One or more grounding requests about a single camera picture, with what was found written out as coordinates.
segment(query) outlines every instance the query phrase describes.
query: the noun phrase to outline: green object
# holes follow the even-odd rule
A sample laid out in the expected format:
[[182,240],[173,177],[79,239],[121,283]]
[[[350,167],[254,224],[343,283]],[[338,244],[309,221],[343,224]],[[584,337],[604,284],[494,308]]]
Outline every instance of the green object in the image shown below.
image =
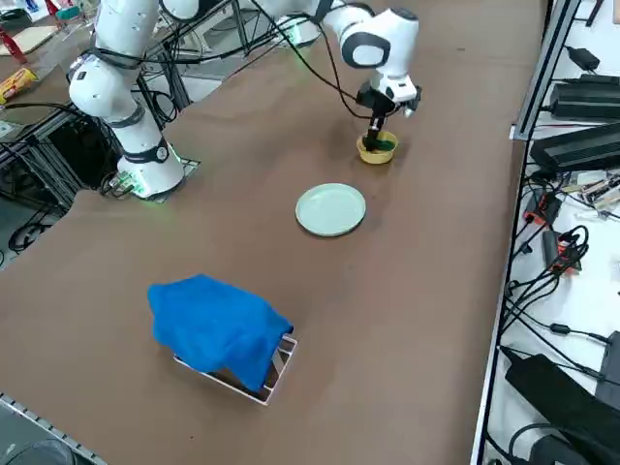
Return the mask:
[[69,8],[63,8],[56,14],[56,17],[61,21],[69,21],[74,17],[78,17],[80,13],[81,10],[79,9],[79,7],[73,6]]
[[375,140],[375,147],[372,150],[373,152],[391,152],[394,148],[396,148],[396,144],[391,140]]

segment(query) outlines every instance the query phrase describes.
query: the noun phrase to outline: yellow bowl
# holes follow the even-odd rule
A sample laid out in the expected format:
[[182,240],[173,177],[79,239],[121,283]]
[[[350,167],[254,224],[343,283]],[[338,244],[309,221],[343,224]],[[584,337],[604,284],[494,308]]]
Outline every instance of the yellow bowl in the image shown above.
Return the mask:
[[394,144],[394,148],[391,150],[375,150],[374,152],[369,152],[364,147],[363,143],[364,136],[359,136],[357,139],[357,150],[359,151],[359,156],[361,159],[370,164],[370,165],[382,165],[383,163],[387,163],[394,158],[394,150],[398,147],[398,139],[396,136],[388,131],[382,131],[377,136],[378,140],[389,140]]

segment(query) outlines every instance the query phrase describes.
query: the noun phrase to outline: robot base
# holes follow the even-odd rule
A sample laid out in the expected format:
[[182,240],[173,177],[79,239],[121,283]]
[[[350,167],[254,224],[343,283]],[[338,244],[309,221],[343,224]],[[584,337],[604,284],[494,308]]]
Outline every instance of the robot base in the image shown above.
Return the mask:
[[132,194],[148,199],[165,194],[178,186],[185,178],[185,170],[181,159],[171,145],[169,157],[164,163],[131,163],[124,157],[118,162],[116,176],[116,191],[123,191],[130,187]]

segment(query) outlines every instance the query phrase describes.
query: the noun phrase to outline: white shelf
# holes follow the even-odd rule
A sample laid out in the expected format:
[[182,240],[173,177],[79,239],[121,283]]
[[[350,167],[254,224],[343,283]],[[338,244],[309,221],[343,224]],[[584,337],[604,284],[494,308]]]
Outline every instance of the white shelf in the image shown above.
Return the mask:
[[[594,8],[594,0],[583,0],[575,17],[587,18]],[[585,22],[574,21],[566,45],[570,47],[585,47],[601,60],[597,70],[600,75],[620,76],[620,26],[612,23],[613,1],[604,0],[592,27],[585,26]],[[554,78],[578,78],[583,72],[570,60],[568,53],[563,50]],[[544,104],[549,104],[549,96],[553,84],[547,90]],[[572,121],[558,121],[552,119],[549,113],[541,112],[533,139],[543,139],[571,131],[581,131],[584,128],[541,127],[545,124],[572,124]],[[527,197],[522,202],[525,208]],[[620,330],[620,222],[609,219],[584,220],[575,215],[592,210],[580,205],[576,201],[567,199],[561,207],[560,214],[554,223],[558,232],[567,231],[577,225],[584,225],[590,233],[590,250],[583,258],[583,270],[576,276],[563,277],[557,291],[551,296],[542,299],[528,308],[528,313],[544,323],[562,323],[572,329],[596,332],[607,336],[614,330]],[[519,216],[517,230],[523,225],[522,211]],[[528,238],[538,226],[531,225],[516,241],[515,248]],[[533,253],[520,255],[513,261],[511,280],[520,282],[535,278],[544,270],[542,238],[539,235],[532,241]],[[605,346],[598,341],[582,336],[559,336],[549,330],[532,325],[548,341],[556,345],[575,361],[595,370],[601,369],[601,362],[605,353]],[[530,354],[545,354],[551,360],[569,364],[556,355],[524,325],[515,322],[504,334],[502,345]],[[527,424],[544,421],[544,418],[506,381],[505,375],[510,363],[503,355],[499,355],[498,367],[491,394],[491,410],[488,421],[490,435],[503,448],[514,432]],[[564,371],[594,393],[596,381],[576,371]],[[524,434],[515,445],[515,455],[529,458],[530,449],[542,437],[538,431],[529,431]],[[491,458],[500,458],[501,455],[489,444],[485,446],[483,463]]]

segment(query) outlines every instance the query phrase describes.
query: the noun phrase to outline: metal frame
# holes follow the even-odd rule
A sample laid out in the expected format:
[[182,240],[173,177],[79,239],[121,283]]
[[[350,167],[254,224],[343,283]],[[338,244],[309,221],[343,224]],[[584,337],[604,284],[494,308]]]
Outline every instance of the metal frame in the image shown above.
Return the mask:
[[[541,54],[536,64],[534,74],[530,80],[530,85],[525,95],[523,106],[519,112],[517,122],[514,125],[514,132],[512,135],[514,140],[527,141],[523,154],[521,179],[525,173],[529,140],[534,132],[541,105],[543,104],[544,97],[547,93],[549,84],[551,83],[551,79],[553,78],[555,67],[557,66],[558,59],[562,53],[562,49],[564,48],[564,43],[569,35],[571,26],[573,25],[574,15],[580,3],[581,0],[557,0],[557,3],[551,13],[548,27],[544,33]],[[518,216],[520,203],[521,200],[519,189],[517,191],[512,235],[516,232],[516,217]],[[514,244],[512,243],[510,254],[512,253],[513,247]],[[499,296],[495,315],[495,324],[491,335],[489,357],[484,374],[484,384],[482,387],[476,435],[474,437],[473,450],[470,458],[471,465],[481,465],[484,455],[484,445],[486,440],[484,439],[483,434],[486,431],[486,426],[488,424],[491,411],[492,392],[498,362],[498,351],[496,349],[500,339],[499,327],[503,323],[502,303],[504,299],[504,288],[506,286],[506,280],[510,277],[510,272],[511,261],[507,260],[507,265],[505,268],[505,282],[502,285],[502,290]]]
[[238,386],[235,386],[228,379],[218,376],[218,373],[203,373],[201,371],[194,370],[191,366],[185,363],[178,356],[174,356],[173,359],[175,362],[189,368],[192,371],[208,378],[211,381],[214,381],[218,385],[221,385],[225,388],[231,389],[234,392],[247,397],[248,399],[253,400],[263,406],[268,406],[271,401],[275,390],[281,385],[282,378],[284,377],[284,372],[291,364],[291,359],[293,358],[293,354],[295,353],[295,349],[297,348],[297,341],[293,339],[290,335],[284,334],[280,340],[280,344],[277,349],[273,353],[273,357],[271,358],[271,364],[274,368],[275,373],[277,374],[277,380],[273,386],[268,386],[267,383],[263,385],[263,389],[261,393],[252,392],[248,389],[245,389],[239,382],[235,381]]
[[78,453],[79,455],[84,457],[86,460],[89,460],[95,465],[107,465],[107,463],[95,452],[85,448],[82,444],[80,444],[78,441],[73,439],[71,436],[69,436],[66,433],[63,433],[58,428],[53,426],[49,421],[42,419],[37,414],[31,412],[26,407],[19,404],[15,400],[13,400],[11,397],[3,393],[2,391],[0,391],[0,403],[6,405],[9,409],[20,414],[23,418],[29,419],[30,421],[34,422],[38,426],[42,427],[45,431],[55,436],[56,439],[58,439],[59,441],[62,441],[69,448],[71,448],[73,452]]
[[581,0],[557,0],[553,8],[549,25],[542,39],[541,55],[514,125],[513,138],[516,140],[528,140],[532,136],[544,96],[553,78],[564,42],[573,24],[574,14],[580,3]]

